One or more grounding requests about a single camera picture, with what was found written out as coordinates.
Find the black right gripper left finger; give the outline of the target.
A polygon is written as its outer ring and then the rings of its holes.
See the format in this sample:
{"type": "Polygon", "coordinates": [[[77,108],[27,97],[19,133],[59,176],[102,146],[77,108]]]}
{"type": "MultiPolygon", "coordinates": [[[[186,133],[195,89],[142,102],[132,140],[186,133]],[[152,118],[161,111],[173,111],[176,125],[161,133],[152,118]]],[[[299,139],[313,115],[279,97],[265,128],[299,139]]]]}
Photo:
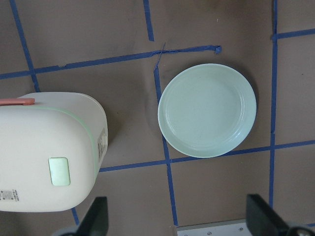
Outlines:
{"type": "Polygon", "coordinates": [[[107,197],[96,197],[78,226],[59,229],[52,236],[106,236],[108,229],[107,197]]]}

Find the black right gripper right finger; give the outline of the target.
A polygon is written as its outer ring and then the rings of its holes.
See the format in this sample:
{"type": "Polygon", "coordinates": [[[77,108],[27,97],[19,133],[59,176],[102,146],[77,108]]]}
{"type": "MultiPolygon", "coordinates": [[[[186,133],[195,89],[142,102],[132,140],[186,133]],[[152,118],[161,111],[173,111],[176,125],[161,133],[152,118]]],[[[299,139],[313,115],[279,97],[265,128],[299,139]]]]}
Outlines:
{"type": "Polygon", "coordinates": [[[258,194],[246,198],[246,226],[253,236],[313,236],[311,229],[289,226],[258,194]]]}

